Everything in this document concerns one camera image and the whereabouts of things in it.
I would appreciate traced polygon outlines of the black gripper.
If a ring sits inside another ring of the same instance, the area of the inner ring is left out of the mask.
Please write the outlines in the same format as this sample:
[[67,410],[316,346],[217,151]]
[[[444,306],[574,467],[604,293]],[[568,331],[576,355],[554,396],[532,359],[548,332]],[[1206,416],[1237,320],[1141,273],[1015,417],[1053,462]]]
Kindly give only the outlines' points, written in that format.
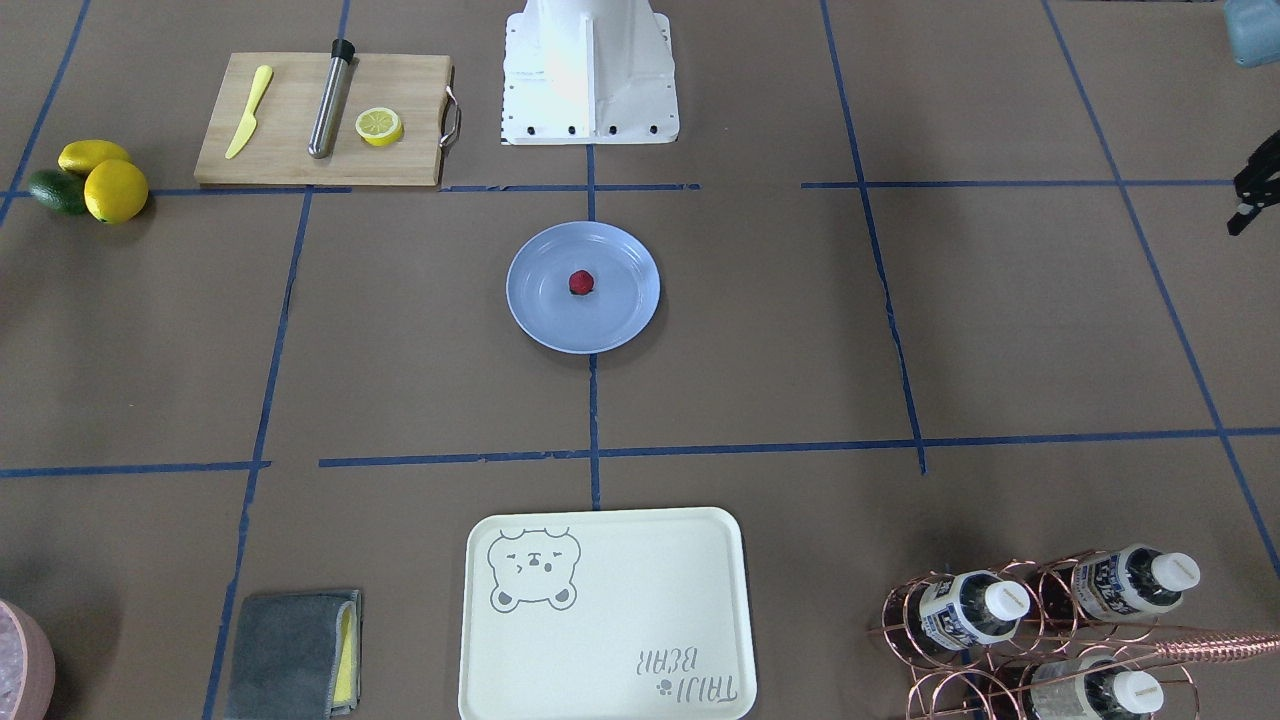
[[1233,178],[1239,204],[1228,219],[1231,237],[1238,237],[1265,209],[1277,205],[1279,136],[1279,131],[1270,135]]

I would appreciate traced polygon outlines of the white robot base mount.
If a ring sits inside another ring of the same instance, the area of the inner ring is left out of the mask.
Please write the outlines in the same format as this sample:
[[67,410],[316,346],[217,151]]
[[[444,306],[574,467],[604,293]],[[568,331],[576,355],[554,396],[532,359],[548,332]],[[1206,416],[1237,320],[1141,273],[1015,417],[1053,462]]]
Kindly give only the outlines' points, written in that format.
[[525,3],[506,18],[500,142],[676,142],[672,40],[648,1]]

